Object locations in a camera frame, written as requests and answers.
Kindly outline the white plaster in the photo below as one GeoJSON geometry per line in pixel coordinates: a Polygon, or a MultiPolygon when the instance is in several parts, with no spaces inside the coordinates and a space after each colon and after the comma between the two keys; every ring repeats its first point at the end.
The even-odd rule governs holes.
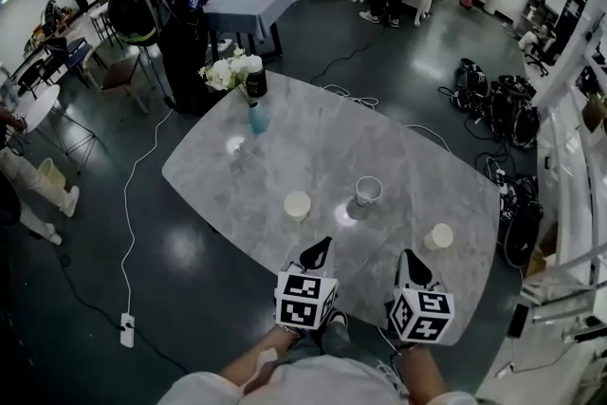
{"type": "Polygon", "coordinates": [[[242,385],[244,395],[266,386],[278,365],[278,354],[275,348],[263,351],[256,361],[255,370],[250,379],[242,385]]]}

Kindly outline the black office chair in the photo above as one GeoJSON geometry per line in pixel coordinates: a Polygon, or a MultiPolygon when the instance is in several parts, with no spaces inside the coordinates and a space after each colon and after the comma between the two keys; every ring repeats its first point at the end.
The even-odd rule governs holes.
{"type": "Polygon", "coordinates": [[[532,45],[531,48],[524,53],[524,60],[527,65],[535,65],[540,70],[540,76],[546,77],[549,74],[547,65],[547,56],[543,49],[538,45],[532,45]]]}

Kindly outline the table with blue cloth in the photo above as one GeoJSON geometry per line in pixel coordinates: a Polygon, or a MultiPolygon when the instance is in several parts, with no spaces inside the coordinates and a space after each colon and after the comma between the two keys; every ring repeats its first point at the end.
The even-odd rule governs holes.
{"type": "Polygon", "coordinates": [[[264,60],[280,57],[283,48],[276,22],[300,0],[209,0],[204,11],[207,18],[212,60],[219,60],[218,35],[220,33],[246,34],[252,54],[256,53],[255,40],[268,36],[274,50],[263,54],[264,60]]]}

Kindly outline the white flower bouquet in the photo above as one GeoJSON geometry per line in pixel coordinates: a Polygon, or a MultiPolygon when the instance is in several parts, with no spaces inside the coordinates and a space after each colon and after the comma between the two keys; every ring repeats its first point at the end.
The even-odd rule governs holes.
{"type": "Polygon", "coordinates": [[[215,91],[235,90],[248,105],[251,105],[246,81],[250,75],[258,74],[262,70],[263,60],[260,56],[247,55],[243,48],[236,45],[231,57],[201,68],[198,74],[205,84],[215,91]]]}

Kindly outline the person's left forearm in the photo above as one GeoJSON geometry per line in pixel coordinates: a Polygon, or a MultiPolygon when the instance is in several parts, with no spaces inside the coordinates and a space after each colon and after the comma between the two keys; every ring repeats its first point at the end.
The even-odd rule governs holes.
{"type": "MultiPolygon", "coordinates": [[[[220,371],[219,376],[241,389],[242,385],[245,384],[254,373],[258,356],[263,351],[269,348],[275,348],[278,359],[281,359],[285,356],[289,346],[300,336],[301,334],[293,329],[275,325],[258,343],[254,344],[243,355],[224,367],[220,371]]],[[[280,365],[278,361],[277,368],[273,375],[281,367],[282,365],[280,365]]]]}

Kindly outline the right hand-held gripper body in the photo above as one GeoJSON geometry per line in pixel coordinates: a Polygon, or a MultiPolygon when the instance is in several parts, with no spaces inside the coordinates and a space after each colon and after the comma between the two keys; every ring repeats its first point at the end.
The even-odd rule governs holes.
{"type": "Polygon", "coordinates": [[[455,344],[451,293],[396,287],[389,309],[389,337],[403,343],[455,344]]]}

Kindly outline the person's legs in jeans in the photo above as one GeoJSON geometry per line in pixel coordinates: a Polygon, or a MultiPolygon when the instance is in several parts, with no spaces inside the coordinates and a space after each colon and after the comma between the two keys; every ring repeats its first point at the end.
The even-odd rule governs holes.
{"type": "Polygon", "coordinates": [[[347,315],[334,309],[318,333],[301,335],[289,346],[279,364],[292,364],[302,359],[331,356],[352,359],[374,369],[387,369],[388,364],[376,355],[352,343],[348,332],[347,315]]]}

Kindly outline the black canister white lid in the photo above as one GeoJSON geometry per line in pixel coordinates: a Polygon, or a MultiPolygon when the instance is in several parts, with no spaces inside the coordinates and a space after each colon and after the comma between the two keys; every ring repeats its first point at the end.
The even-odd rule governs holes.
{"type": "Polygon", "coordinates": [[[267,76],[262,58],[256,55],[248,56],[246,73],[245,86],[248,96],[252,99],[263,97],[267,93],[267,76]]]}

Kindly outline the round white side table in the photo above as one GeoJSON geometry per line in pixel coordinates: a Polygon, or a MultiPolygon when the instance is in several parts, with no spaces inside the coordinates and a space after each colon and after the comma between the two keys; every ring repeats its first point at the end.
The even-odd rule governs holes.
{"type": "Polygon", "coordinates": [[[100,141],[95,132],[70,116],[60,104],[61,87],[54,84],[40,95],[24,96],[16,116],[25,120],[25,136],[35,135],[69,159],[81,175],[100,141]]]}

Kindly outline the black equipment bag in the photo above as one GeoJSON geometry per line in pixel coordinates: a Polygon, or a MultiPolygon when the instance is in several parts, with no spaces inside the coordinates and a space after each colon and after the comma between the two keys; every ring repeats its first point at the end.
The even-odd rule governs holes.
{"type": "Polygon", "coordinates": [[[511,142],[522,150],[532,149],[537,142],[541,117],[536,107],[521,106],[513,117],[511,142]]]}
{"type": "Polygon", "coordinates": [[[500,238],[506,262],[522,269],[530,260],[543,219],[535,176],[506,176],[507,194],[500,194],[500,238]]]}
{"type": "Polygon", "coordinates": [[[482,109],[489,93],[489,83],[483,69],[469,58],[462,58],[456,69],[456,86],[451,103],[462,110],[482,109]]]}
{"type": "Polygon", "coordinates": [[[494,137],[510,136],[516,113],[527,106],[535,94],[536,89],[520,75],[501,75],[489,84],[485,116],[494,137]]]}

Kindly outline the light blue vase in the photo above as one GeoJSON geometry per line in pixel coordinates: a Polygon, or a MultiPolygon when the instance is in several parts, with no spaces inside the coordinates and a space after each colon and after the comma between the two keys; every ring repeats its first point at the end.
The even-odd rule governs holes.
{"type": "Polygon", "coordinates": [[[254,135],[261,135],[268,128],[265,109],[258,101],[253,102],[248,108],[248,123],[254,135]]]}

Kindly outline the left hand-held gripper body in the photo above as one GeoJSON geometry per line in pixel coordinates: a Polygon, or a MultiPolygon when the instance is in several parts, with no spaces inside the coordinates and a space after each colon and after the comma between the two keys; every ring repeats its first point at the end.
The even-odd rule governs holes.
{"type": "Polygon", "coordinates": [[[334,307],[339,281],[281,271],[274,292],[275,322],[302,330],[318,330],[334,307]]]}

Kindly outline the dark blue chair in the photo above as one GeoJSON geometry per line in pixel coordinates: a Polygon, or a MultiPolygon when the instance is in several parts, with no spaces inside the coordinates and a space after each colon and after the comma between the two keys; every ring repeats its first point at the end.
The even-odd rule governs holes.
{"type": "Polygon", "coordinates": [[[86,56],[93,50],[92,45],[88,44],[84,38],[78,38],[69,43],[64,37],[55,37],[46,41],[45,48],[49,53],[44,64],[43,78],[45,81],[48,81],[63,66],[85,87],[89,87],[83,72],[83,63],[86,56]]]}

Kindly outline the person's right forearm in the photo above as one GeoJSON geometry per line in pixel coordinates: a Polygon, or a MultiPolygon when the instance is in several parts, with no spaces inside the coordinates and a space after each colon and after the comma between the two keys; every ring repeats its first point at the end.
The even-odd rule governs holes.
{"type": "Polygon", "coordinates": [[[399,353],[399,372],[413,405],[428,405],[449,391],[429,347],[402,347],[399,353]]]}

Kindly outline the person's white shirt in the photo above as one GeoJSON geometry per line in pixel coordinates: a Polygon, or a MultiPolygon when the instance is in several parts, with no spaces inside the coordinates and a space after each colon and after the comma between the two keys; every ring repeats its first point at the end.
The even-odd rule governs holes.
{"type": "Polygon", "coordinates": [[[405,400],[381,369],[323,356],[283,364],[266,386],[248,395],[219,373],[193,373],[157,405],[405,405],[405,400]]]}

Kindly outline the white paper cup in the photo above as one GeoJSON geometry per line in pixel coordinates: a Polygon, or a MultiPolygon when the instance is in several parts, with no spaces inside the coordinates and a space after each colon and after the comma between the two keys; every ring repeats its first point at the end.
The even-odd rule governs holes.
{"type": "Polygon", "coordinates": [[[284,210],[291,219],[302,222],[309,215],[311,200],[304,192],[291,192],[285,197],[284,210]]]}
{"type": "Polygon", "coordinates": [[[424,245],[428,250],[448,248],[453,242],[453,231],[445,223],[435,225],[424,237],[424,245]]]}

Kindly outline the wooden seat chair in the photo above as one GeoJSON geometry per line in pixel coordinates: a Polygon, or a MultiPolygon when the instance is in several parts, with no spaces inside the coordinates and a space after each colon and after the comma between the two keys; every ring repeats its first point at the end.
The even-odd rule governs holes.
{"type": "Polygon", "coordinates": [[[148,71],[146,70],[141,58],[141,53],[127,54],[124,58],[113,62],[106,63],[98,52],[99,47],[93,46],[83,60],[83,74],[85,78],[94,85],[101,93],[111,91],[122,91],[125,95],[132,99],[138,106],[138,109],[144,114],[149,114],[149,103],[145,103],[138,93],[134,78],[137,73],[140,73],[146,82],[150,85],[152,91],[156,89],[148,71]],[[104,69],[103,77],[98,81],[93,73],[91,64],[97,64],[104,69]]]}

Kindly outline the cardboard box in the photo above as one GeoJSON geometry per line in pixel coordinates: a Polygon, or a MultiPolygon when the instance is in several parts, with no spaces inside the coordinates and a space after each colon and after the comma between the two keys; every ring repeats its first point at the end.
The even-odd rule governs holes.
{"type": "Polygon", "coordinates": [[[554,264],[557,253],[558,236],[559,225],[555,222],[547,230],[542,241],[534,248],[525,273],[526,277],[540,274],[554,264]]]}

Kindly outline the cream waste bin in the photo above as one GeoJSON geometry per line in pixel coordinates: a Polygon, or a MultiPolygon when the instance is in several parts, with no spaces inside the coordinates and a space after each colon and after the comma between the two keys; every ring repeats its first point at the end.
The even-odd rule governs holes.
{"type": "Polygon", "coordinates": [[[50,184],[53,187],[58,188],[60,190],[65,189],[65,185],[66,185],[65,176],[60,171],[60,169],[57,167],[57,165],[55,164],[55,162],[53,161],[52,158],[48,157],[48,158],[44,159],[41,162],[41,164],[38,168],[38,171],[42,176],[44,176],[45,178],[48,179],[48,181],[50,182],[50,184]]]}

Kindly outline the black rectangular pad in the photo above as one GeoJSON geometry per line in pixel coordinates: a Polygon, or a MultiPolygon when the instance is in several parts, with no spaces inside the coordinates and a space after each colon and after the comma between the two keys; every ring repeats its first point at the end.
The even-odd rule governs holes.
{"type": "Polygon", "coordinates": [[[519,339],[524,331],[530,307],[524,304],[516,304],[514,313],[507,329],[506,335],[511,339],[519,339]]]}

